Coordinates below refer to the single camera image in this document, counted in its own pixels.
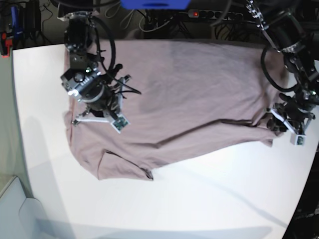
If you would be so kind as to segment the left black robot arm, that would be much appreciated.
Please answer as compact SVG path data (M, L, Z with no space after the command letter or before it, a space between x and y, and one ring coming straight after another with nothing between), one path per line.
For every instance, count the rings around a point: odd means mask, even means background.
M269 42L261 56L263 73L280 91L283 101L270 109L273 115L270 129L304 135L311 120L316 118L312 110L319 105L319 73L311 56L307 33L294 15L298 5L297 0L249 0L246 3L257 27ZM270 49L283 55L286 69L296 79L292 87L280 87L268 73L265 58Z

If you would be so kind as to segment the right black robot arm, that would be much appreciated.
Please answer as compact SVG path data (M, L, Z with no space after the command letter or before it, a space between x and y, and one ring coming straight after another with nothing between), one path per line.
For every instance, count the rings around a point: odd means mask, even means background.
M73 125L82 122L109 123L117 132L129 125L122 113L124 93L141 94L128 86L130 75L117 78L122 64L116 63L116 45L110 28L96 17L98 8L93 0L75 3L72 0L57 1L62 12L61 20L67 21L64 45L69 56L69 68L61 76L62 86L73 98L85 106L84 112L76 115ZM109 38L111 59L108 67L102 56L100 25Z

